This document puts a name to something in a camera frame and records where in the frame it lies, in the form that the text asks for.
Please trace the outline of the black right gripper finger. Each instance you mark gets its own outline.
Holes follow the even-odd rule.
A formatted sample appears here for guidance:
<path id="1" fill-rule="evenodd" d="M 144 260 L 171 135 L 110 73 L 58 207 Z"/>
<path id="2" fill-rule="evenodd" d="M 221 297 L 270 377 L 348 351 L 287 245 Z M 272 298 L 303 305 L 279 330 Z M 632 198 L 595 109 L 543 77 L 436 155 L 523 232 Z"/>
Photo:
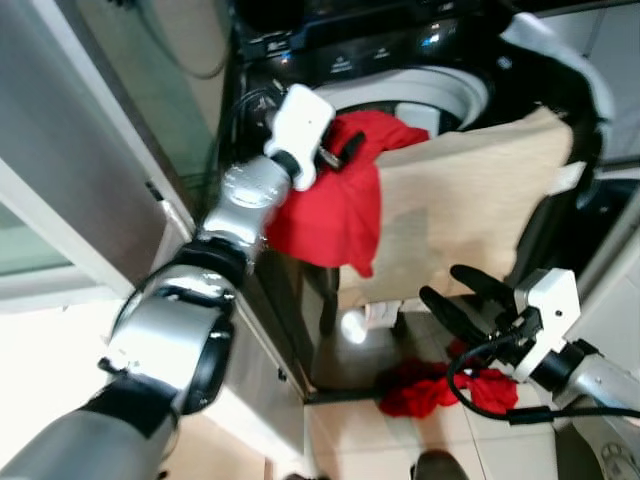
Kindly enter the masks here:
<path id="1" fill-rule="evenodd" d="M 444 297 L 431 287 L 421 287 L 419 298 L 431 315 L 444 326 L 454 338 L 462 340 L 467 346 L 480 346 L 488 342 L 489 335 L 471 319 L 471 316 L 449 298 Z"/>
<path id="2" fill-rule="evenodd" d="M 515 289 L 509 287 L 503 280 L 495 279 L 485 271 L 472 266 L 457 264 L 451 268 L 451 275 L 458 283 L 471 289 L 463 300 L 476 310 L 484 310 L 486 305 L 494 303 L 500 310 L 518 315 L 515 303 Z"/>

